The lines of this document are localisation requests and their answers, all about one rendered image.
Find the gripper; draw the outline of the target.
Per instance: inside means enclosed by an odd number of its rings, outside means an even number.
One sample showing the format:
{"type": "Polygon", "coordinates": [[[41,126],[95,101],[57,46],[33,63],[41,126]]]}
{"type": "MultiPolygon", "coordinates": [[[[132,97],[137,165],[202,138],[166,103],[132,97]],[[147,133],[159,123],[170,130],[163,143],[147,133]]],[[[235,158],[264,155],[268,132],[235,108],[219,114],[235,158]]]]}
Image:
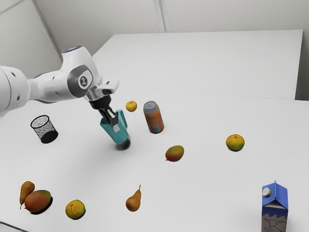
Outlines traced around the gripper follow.
{"type": "Polygon", "coordinates": [[[89,103],[93,109],[99,110],[102,115],[100,125],[104,129],[109,128],[114,132],[118,132],[120,130],[118,126],[118,116],[110,107],[111,100],[110,95],[107,95],[95,101],[89,101],[89,103]]]}

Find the orange drink can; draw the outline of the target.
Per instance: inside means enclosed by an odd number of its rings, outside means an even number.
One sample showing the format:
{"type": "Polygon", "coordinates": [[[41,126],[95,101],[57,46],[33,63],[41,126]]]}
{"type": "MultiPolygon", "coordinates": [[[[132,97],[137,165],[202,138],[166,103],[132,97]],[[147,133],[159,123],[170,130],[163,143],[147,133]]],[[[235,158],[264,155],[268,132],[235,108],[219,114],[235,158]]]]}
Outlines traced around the orange drink can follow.
{"type": "Polygon", "coordinates": [[[143,106],[143,112],[151,133],[160,133],[164,129],[164,123],[159,106],[154,101],[148,101],[143,106]]]}

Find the black mesh pen holder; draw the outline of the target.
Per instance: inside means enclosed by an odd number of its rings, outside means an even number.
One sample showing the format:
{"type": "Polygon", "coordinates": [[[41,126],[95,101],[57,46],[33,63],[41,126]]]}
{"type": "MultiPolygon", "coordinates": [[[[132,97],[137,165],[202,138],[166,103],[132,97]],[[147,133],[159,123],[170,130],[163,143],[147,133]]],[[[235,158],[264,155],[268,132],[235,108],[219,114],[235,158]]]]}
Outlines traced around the black mesh pen holder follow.
{"type": "Polygon", "coordinates": [[[34,118],[30,126],[43,144],[51,143],[58,137],[58,132],[48,115],[41,115],[34,118]]]}

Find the small red-green mango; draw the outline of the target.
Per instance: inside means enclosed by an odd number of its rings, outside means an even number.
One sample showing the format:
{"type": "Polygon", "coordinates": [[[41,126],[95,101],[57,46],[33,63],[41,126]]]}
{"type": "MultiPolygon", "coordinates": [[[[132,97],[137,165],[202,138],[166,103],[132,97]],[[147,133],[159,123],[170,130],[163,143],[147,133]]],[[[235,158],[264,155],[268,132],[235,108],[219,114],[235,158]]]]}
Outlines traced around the small red-green mango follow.
{"type": "Polygon", "coordinates": [[[170,147],[165,153],[166,160],[171,162],[179,161],[183,155],[184,147],[181,145],[174,145],[170,147]]]}

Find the brown pear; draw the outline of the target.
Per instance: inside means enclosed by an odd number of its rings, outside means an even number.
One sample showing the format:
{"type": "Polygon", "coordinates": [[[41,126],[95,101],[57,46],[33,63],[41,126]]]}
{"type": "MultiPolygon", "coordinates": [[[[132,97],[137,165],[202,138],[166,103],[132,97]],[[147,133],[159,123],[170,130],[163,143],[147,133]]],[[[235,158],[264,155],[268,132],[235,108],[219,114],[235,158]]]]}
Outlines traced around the brown pear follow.
{"type": "Polygon", "coordinates": [[[136,212],[140,208],[141,203],[141,190],[140,186],[136,192],[126,200],[126,208],[130,212],[136,212]]]}
{"type": "Polygon", "coordinates": [[[24,204],[26,197],[31,194],[34,189],[35,185],[31,181],[26,181],[22,184],[19,197],[20,206],[24,204]]]}

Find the large yellow-green citrus fruit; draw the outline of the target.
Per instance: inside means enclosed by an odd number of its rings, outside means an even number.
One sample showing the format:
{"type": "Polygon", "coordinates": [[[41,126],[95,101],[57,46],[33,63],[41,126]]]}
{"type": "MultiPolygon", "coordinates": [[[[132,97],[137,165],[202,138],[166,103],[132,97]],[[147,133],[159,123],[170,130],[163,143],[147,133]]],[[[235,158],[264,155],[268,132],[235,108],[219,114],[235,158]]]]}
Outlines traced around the large yellow-green citrus fruit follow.
{"type": "Polygon", "coordinates": [[[245,140],[241,135],[232,134],[227,137],[225,144],[229,150],[237,152],[243,149],[245,140]]]}
{"type": "Polygon", "coordinates": [[[66,205],[65,213],[71,219],[79,219],[85,213],[85,205],[80,200],[73,200],[66,205]]]}

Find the large red-green mango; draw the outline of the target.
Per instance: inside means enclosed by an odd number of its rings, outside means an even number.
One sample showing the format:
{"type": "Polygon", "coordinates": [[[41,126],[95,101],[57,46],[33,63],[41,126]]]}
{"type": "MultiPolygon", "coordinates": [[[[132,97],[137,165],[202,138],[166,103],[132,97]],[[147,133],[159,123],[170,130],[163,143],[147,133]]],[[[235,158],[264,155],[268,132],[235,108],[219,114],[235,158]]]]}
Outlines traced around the large red-green mango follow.
{"type": "Polygon", "coordinates": [[[44,210],[51,201],[51,193],[47,190],[36,190],[25,198],[25,209],[31,213],[44,210]]]}

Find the blue milk carton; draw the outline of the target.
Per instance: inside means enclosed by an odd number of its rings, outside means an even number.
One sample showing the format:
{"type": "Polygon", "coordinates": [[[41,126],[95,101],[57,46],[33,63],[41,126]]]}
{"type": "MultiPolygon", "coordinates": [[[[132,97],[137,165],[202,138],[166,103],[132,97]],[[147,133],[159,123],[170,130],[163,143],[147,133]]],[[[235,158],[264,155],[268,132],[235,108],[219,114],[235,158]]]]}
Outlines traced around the blue milk carton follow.
{"type": "Polygon", "coordinates": [[[262,187],[261,232],[286,232],[288,190],[276,181],[262,187]]]}

